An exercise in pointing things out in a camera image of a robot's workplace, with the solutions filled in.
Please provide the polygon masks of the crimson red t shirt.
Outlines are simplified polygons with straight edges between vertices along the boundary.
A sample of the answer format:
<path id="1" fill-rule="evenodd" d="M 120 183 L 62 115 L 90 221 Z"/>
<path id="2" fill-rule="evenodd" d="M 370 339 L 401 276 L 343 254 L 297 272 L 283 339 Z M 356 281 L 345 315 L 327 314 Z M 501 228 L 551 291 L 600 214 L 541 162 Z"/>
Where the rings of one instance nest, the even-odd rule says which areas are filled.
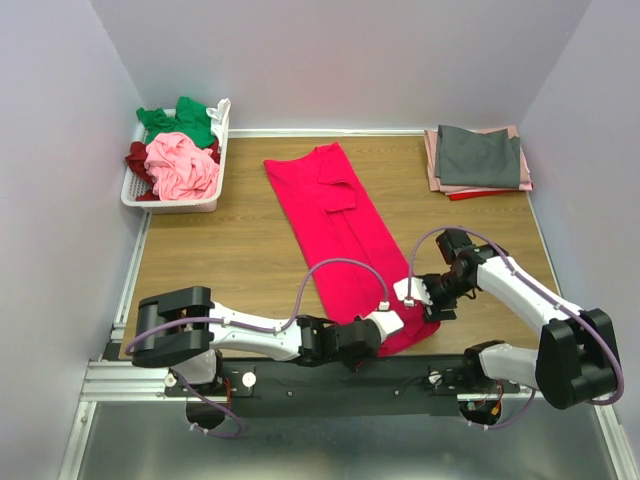
<path id="1" fill-rule="evenodd" d="M 268 181 L 308 266 L 347 258 L 371 266 L 388 288 L 406 277 L 408 263 L 338 143 L 295 160 L 264 161 Z M 329 319 L 347 324 L 383 300 L 377 278 L 351 264 L 313 274 Z"/>

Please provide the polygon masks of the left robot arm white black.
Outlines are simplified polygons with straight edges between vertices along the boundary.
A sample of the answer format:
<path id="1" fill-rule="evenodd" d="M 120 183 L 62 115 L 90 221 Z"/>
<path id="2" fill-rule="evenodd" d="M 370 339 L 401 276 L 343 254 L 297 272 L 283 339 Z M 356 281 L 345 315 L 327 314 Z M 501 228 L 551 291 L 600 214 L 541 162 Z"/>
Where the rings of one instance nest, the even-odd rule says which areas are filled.
<path id="1" fill-rule="evenodd" d="M 302 367 L 357 363 L 376 355 L 398 326 L 386 302 L 347 324 L 309 315 L 277 320 L 225 307 L 211 299 L 210 288 L 193 286 L 141 300 L 126 353 L 134 366 L 167 368 L 209 395 L 223 382 L 223 350 Z"/>

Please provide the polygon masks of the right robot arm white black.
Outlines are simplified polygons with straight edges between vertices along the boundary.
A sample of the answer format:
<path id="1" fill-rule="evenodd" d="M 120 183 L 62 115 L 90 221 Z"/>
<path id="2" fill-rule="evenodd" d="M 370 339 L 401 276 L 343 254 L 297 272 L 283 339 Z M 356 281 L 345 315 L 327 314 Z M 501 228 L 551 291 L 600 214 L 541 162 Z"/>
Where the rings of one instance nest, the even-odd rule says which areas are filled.
<path id="1" fill-rule="evenodd" d="M 428 322 L 455 318 L 457 302 L 476 293 L 492 295 L 537 336 L 534 349 L 488 341 L 463 354 L 460 379 L 480 392 L 494 381 L 509 381 L 541 393 L 554 408 L 580 403 L 616 403 L 625 390 L 611 318 L 583 309 L 534 279 L 497 243 L 463 227 L 431 230 L 449 269 L 443 274 L 410 274 L 406 296 L 418 300 Z"/>

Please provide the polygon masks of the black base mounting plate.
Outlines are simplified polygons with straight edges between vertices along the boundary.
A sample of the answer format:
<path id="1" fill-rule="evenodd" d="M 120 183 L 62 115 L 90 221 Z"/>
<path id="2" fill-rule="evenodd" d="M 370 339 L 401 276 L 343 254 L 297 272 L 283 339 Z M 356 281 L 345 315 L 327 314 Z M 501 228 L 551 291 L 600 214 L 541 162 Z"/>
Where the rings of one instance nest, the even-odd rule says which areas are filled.
<path id="1" fill-rule="evenodd" d="M 368 359 L 353 368 L 231 358 L 213 381 L 188 380 L 165 391 L 219 397 L 242 419 L 427 414 L 493 426 L 503 417 L 505 395 L 519 390 L 508 381 L 467 379 L 460 355 L 428 355 Z"/>

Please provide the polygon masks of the folded red t shirt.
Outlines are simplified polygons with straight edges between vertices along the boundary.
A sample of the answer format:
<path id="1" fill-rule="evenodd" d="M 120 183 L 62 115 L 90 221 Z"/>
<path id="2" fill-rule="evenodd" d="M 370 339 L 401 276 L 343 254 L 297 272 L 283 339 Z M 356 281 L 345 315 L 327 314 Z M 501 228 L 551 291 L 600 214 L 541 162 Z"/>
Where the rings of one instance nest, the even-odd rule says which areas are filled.
<path id="1" fill-rule="evenodd" d="M 487 196 L 500 195 L 500 194 L 506 194 L 506 193 L 512 193 L 512 190 L 511 189 L 470 190 L 470 191 L 460 191 L 455 193 L 447 193 L 446 196 L 451 201 L 461 201 L 466 199 L 487 197 Z"/>

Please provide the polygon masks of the folded grey t shirt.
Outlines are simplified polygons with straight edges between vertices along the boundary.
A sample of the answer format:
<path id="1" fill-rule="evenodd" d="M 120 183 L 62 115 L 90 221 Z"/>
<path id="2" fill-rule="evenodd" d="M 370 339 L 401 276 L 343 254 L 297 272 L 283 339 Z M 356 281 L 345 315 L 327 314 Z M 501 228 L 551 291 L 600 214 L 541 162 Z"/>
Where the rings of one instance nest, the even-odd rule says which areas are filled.
<path id="1" fill-rule="evenodd" d="M 507 129 L 478 133 L 438 127 L 435 172 L 445 186 L 517 189 L 520 159 L 520 139 Z"/>

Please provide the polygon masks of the folded dusty pink t shirt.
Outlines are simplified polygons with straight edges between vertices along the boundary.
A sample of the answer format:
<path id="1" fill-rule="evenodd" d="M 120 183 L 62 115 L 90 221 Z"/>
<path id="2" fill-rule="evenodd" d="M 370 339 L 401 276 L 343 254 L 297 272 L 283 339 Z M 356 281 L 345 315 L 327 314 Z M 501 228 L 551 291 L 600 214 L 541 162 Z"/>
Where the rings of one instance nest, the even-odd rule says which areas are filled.
<path id="1" fill-rule="evenodd" d="M 427 178 L 429 182 L 429 188 L 432 192 L 438 191 L 443 194 L 447 193 L 455 193 L 460 191 L 470 191 L 470 190 L 493 190 L 493 189 L 511 189 L 512 192 L 515 191 L 523 191 L 530 192 L 533 190 L 534 183 L 531 179 L 529 166 L 522 150 L 522 147 L 518 147 L 519 157 L 520 157 L 520 185 L 513 188 L 506 187 L 478 187 L 478 186 L 455 186 L 455 185 L 443 185 L 440 179 L 436 176 L 436 157 L 437 157 L 437 131 L 436 130 L 425 130 L 424 131 L 424 142 L 427 153 Z"/>

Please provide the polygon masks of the light pink t shirt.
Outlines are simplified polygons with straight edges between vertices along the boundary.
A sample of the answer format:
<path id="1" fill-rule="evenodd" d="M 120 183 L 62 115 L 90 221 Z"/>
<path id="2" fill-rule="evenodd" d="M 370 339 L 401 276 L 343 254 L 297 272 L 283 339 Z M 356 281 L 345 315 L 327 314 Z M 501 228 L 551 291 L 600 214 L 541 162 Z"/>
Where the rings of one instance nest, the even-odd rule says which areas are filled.
<path id="1" fill-rule="evenodd" d="M 183 133 L 160 133 L 145 150 L 144 168 L 161 201 L 208 199 L 217 192 L 221 172 L 217 142 L 200 148 Z"/>

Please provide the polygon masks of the white plastic laundry basket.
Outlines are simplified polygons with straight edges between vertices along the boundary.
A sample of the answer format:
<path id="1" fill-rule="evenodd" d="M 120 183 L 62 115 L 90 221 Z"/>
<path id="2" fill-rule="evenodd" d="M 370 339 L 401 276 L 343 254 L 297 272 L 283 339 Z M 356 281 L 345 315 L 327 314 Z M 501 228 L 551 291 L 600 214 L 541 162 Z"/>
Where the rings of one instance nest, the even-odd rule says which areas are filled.
<path id="1" fill-rule="evenodd" d="M 137 201 L 136 197 L 145 191 L 144 183 L 126 167 L 123 185 L 121 189 L 121 201 L 128 207 L 138 207 L 150 214 L 187 214 L 213 212 L 217 208 L 224 183 L 227 148 L 229 141 L 229 129 L 227 135 L 219 141 L 220 172 L 216 183 L 216 191 L 210 198 L 189 201 Z"/>

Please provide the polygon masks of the green t shirt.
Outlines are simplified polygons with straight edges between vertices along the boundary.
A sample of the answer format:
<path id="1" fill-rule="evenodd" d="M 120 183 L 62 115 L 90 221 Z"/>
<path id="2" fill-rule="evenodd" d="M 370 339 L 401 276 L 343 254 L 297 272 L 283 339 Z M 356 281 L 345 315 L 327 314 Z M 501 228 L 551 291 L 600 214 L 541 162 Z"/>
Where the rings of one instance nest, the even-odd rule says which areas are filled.
<path id="1" fill-rule="evenodd" d="M 161 133 L 175 132 L 189 137 L 198 148 L 209 147 L 216 141 L 216 136 L 211 132 L 211 118 L 206 113 L 206 106 L 189 97 L 182 96 L 178 99 L 172 115 L 162 108 L 138 108 L 136 116 L 146 130 L 146 144 Z"/>

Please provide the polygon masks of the dark red t shirt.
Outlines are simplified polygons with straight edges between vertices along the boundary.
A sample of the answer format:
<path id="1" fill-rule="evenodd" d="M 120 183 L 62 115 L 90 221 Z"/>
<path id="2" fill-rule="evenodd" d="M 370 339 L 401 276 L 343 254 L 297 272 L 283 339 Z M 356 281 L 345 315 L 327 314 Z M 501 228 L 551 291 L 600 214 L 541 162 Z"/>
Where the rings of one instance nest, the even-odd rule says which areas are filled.
<path id="1" fill-rule="evenodd" d="M 146 146 L 139 141 L 132 142 L 130 153 L 125 157 L 129 169 L 144 183 L 145 191 L 136 197 L 137 201 L 153 201 L 157 196 L 153 192 L 154 182 L 145 168 Z"/>

